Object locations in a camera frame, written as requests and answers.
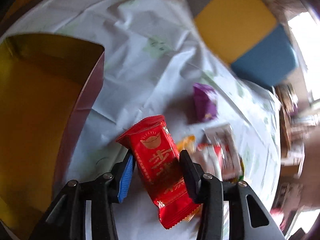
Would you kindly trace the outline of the white red snack packet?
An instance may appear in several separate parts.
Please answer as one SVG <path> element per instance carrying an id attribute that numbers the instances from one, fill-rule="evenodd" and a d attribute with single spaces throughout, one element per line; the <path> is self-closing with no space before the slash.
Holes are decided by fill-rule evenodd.
<path id="1" fill-rule="evenodd" d="M 199 144 L 195 157 L 204 172 L 221 181 L 237 182 L 244 177 L 244 165 L 235 146 L 230 124 L 204 130 L 204 142 Z"/>

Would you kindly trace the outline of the red gold snack packet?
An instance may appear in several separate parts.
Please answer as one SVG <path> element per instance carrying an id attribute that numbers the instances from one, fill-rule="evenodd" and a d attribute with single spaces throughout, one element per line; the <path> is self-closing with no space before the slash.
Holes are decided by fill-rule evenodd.
<path id="1" fill-rule="evenodd" d="M 132 151 L 141 180 L 158 207 L 159 221 L 170 229 L 199 205 L 189 197 L 179 164 L 179 151 L 163 115 L 142 119 L 116 142 Z"/>

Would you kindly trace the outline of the yellow blue grey chair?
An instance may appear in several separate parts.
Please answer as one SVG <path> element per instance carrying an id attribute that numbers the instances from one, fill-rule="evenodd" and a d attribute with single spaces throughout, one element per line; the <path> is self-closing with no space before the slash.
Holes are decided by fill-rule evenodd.
<path id="1" fill-rule="evenodd" d="M 211 0 L 195 23 L 207 47 L 241 79 L 269 88 L 298 66 L 284 27 L 262 0 Z"/>

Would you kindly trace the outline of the purple snack packet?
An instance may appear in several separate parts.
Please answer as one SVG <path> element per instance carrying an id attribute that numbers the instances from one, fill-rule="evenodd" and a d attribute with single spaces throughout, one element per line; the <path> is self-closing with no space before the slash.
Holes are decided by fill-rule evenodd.
<path id="1" fill-rule="evenodd" d="M 197 120 L 207 122 L 217 117 L 217 93 L 213 87 L 201 83 L 193 84 L 193 99 Z"/>

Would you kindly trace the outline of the maroon gold gift box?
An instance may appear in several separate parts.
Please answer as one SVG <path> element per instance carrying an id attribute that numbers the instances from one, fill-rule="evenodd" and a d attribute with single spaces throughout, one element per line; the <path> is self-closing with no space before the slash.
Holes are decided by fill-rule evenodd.
<path id="1" fill-rule="evenodd" d="M 27 238 L 103 86 L 104 47 L 54 34 L 1 43 L 1 222 Z"/>

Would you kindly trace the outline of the white cloud-print tablecloth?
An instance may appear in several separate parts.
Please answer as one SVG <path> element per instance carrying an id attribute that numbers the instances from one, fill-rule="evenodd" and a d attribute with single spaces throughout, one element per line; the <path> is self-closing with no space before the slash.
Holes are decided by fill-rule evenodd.
<path id="1" fill-rule="evenodd" d="M 233 76 L 201 40 L 186 0 L 44 0 L 2 36 L 50 33 L 105 48 L 104 84 L 85 122 L 63 182 L 91 180 L 124 148 L 116 138 L 163 114 L 175 141 L 229 123 L 244 179 L 267 209 L 280 172 L 279 101 Z M 193 84 L 213 87 L 217 117 L 197 120 Z"/>

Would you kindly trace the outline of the orange snack packet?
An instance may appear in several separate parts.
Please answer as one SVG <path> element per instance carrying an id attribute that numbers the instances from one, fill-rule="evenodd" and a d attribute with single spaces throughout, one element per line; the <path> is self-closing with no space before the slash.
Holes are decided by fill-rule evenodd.
<path id="1" fill-rule="evenodd" d="M 186 150 L 189 154 L 192 154 L 196 151 L 196 138 L 194 135 L 186 136 L 176 146 L 179 152 Z"/>

